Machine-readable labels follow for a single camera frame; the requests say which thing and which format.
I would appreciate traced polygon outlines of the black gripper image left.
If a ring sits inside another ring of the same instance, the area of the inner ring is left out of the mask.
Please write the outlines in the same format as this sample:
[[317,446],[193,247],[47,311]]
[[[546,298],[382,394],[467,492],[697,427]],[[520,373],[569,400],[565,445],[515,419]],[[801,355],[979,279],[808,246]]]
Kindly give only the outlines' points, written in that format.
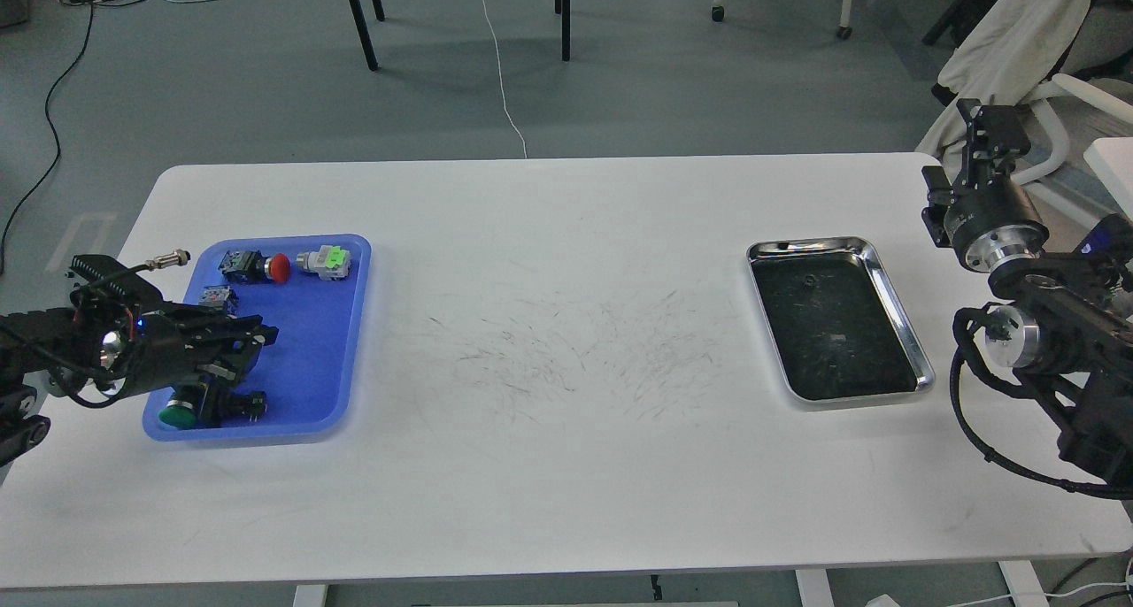
[[90,340],[67,369],[67,394],[80,397],[96,386],[107,403],[171,387],[184,381],[242,384],[278,327],[258,314],[232,317],[195,305],[167,301],[142,272],[186,265],[189,253],[167,253],[139,265],[108,255],[76,255],[70,271],[80,277],[70,302],[74,322]]

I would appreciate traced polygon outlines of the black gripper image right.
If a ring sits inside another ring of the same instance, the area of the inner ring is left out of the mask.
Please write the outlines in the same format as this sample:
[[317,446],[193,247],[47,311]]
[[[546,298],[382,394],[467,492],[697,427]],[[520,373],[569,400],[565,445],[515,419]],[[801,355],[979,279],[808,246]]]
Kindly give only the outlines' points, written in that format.
[[943,166],[920,171],[927,188],[920,216],[932,243],[955,253],[966,271],[988,275],[1011,260],[1043,256],[1049,231],[1026,193],[1010,180],[1016,160],[1031,149],[1015,108],[978,99],[956,99],[955,106],[966,123],[959,185]]

